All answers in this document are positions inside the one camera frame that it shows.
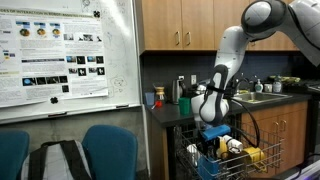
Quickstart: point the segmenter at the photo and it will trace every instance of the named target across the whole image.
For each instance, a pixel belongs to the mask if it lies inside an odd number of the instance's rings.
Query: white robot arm
[[[222,124],[229,110],[223,100],[224,90],[239,70],[249,42],[281,31],[309,61],[315,66],[320,64],[320,0],[295,0],[289,5],[280,0],[257,0],[246,8],[241,24],[225,30],[207,91],[191,99],[198,129],[203,122]]]

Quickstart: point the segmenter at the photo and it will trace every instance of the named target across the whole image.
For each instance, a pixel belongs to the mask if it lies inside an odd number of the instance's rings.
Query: green cup
[[[187,115],[190,113],[190,98],[179,98],[179,110],[180,114]]]

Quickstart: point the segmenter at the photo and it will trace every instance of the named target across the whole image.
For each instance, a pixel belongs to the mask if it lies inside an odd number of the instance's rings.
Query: chair back
[[[94,125],[82,145],[88,150],[96,180],[135,179],[138,143],[132,132],[117,126]]]
[[[0,179],[18,179],[29,151],[29,134],[19,130],[0,131]]]

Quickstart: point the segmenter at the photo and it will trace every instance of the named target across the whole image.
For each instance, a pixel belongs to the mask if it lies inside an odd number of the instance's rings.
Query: whiteboard
[[[100,13],[108,96],[48,101],[0,108],[0,124],[141,105],[139,61],[132,0],[1,0],[1,7]]]

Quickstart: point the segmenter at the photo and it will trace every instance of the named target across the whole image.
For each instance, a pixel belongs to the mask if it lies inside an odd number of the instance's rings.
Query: backpack
[[[24,160],[21,180],[91,180],[82,144],[75,140],[46,142]]]

